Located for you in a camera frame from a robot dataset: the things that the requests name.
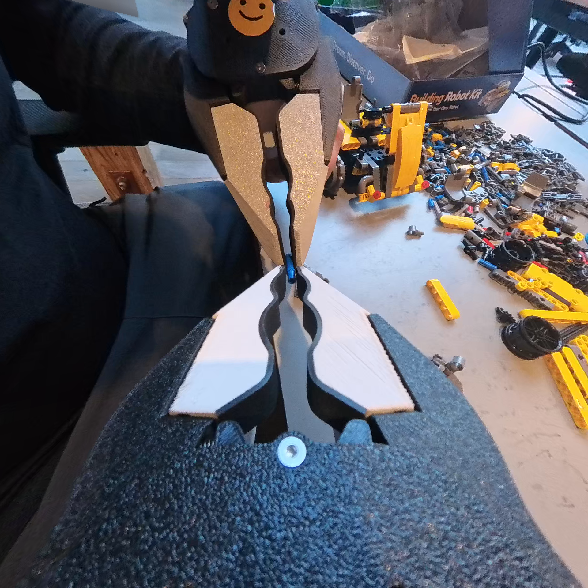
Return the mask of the small grey brick assembly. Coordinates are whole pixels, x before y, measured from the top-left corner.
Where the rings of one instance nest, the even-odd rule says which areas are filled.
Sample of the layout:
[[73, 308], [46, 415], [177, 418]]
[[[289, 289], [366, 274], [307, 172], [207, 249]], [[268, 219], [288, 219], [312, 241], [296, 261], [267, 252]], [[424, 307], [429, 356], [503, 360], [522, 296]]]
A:
[[442, 356], [435, 354], [431, 357], [431, 361], [440, 369], [440, 371], [442, 371], [452, 384], [463, 393], [463, 384], [458, 378], [458, 375], [465, 368], [465, 358], [462, 356], [454, 356], [451, 360], [446, 361]]

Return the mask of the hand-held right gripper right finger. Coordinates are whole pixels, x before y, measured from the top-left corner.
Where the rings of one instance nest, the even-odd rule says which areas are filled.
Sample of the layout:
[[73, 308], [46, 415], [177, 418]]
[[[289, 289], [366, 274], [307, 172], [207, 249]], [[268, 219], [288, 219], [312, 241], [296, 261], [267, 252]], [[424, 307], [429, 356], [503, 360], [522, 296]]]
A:
[[340, 442], [386, 445], [376, 416], [412, 412], [415, 402], [369, 312], [305, 266], [296, 285], [311, 337], [306, 391], [312, 412]]

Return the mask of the black toy wheel hub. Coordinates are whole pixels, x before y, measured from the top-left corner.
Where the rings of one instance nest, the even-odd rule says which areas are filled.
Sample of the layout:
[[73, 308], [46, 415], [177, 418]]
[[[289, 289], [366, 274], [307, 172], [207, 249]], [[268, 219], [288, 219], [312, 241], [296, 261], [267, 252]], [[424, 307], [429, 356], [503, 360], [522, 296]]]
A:
[[533, 249], [522, 240], [505, 239], [489, 252], [487, 260], [504, 272], [516, 272], [528, 267], [535, 258]]
[[535, 316], [505, 325], [500, 336], [508, 351], [523, 360], [551, 355], [563, 347], [559, 330], [547, 320]]

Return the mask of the dark blue cardboard box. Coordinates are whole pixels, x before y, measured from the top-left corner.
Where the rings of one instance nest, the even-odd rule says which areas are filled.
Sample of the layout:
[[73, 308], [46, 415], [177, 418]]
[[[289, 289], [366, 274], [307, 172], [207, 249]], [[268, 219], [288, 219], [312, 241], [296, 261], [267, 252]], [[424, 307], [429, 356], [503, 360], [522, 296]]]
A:
[[532, 1], [353, 1], [319, 6], [349, 82], [376, 105], [429, 103], [428, 121], [500, 110], [523, 77]]

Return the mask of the yellow toy beam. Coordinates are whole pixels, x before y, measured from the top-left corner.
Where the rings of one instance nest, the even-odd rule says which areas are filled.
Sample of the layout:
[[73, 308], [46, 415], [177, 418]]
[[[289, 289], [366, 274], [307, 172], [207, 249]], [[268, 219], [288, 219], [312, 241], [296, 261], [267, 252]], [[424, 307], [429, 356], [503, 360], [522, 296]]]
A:
[[426, 287], [446, 320], [460, 318], [460, 311], [438, 279], [427, 280]]

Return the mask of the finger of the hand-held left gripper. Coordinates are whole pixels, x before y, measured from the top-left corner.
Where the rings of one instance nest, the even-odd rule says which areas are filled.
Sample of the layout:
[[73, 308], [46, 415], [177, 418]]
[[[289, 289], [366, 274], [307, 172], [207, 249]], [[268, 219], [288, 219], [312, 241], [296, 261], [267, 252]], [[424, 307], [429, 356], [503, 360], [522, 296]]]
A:
[[224, 182], [265, 253], [276, 265], [284, 265], [273, 200], [262, 176], [264, 152], [257, 119], [233, 103], [210, 112], [224, 163]]
[[324, 161], [320, 98], [299, 93], [277, 116], [282, 158], [289, 173], [287, 205], [290, 246], [295, 266], [303, 266], [319, 213], [327, 164]]

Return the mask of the person's left hand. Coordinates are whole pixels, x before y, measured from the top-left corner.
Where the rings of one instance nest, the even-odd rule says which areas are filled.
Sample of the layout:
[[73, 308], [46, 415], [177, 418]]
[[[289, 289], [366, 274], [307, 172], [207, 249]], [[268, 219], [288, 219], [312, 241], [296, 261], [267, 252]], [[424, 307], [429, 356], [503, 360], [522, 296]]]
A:
[[345, 137], [345, 128], [344, 128], [342, 122], [340, 121], [337, 126], [337, 131], [336, 131], [336, 136], [334, 138], [332, 153], [331, 153], [329, 164], [328, 164], [328, 169], [329, 169], [330, 173], [332, 173], [332, 171], [336, 165], [336, 161], [339, 156], [339, 151], [341, 149], [341, 144], [343, 142], [344, 137]]

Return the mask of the yellow black toy brick vehicle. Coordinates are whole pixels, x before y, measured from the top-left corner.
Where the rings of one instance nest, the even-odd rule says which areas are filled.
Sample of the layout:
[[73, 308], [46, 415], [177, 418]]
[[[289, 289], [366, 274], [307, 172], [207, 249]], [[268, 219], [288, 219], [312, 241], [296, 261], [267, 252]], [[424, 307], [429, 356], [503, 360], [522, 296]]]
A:
[[363, 100], [359, 76], [343, 85], [340, 122], [344, 136], [324, 196], [344, 186], [355, 188], [358, 202], [379, 202], [428, 187], [421, 170], [427, 102], [378, 107]]

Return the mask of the pile of toy brick pieces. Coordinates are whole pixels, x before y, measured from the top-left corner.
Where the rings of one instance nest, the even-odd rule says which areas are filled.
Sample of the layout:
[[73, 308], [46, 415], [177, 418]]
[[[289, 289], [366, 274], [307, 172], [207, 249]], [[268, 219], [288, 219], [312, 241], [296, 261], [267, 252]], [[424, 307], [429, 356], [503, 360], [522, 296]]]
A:
[[[587, 235], [574, 223], [576, 215], [587, 219], [587, 196], [578, 191], [584, 177], [560, 152], [522, 134], [507, 137], [490, 121], [427, 124], [422, 155], [428, 208], [439, 225], [461, 230], [463, 252], [527, 304], [517, 320], [535, 316], [559, 330], [562, 350], [540, 358], [575, 426], [586, 431]], [[535, 261], [516, 272], [496, 268], [487, 257], [505, 239], [528, 244]]]

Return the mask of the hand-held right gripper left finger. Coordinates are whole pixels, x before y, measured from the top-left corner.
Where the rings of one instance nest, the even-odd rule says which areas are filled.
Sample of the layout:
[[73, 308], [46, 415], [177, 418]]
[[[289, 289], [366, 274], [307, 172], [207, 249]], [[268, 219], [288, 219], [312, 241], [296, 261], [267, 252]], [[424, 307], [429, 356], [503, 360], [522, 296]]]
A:
[[278, 266], [213, 315], [171, 416], [230, 420], [249, 432], [272, 414], [280, 391], [273, 336], [284, 294]]

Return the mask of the wooden post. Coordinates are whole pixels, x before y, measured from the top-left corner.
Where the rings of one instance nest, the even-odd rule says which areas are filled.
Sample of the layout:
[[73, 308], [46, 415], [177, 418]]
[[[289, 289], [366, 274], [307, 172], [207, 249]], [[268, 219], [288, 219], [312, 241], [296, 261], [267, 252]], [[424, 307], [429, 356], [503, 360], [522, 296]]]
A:
[[83, 146], [80, 150], [112, 202], [150, 194], [164, 183], [149, 146]]

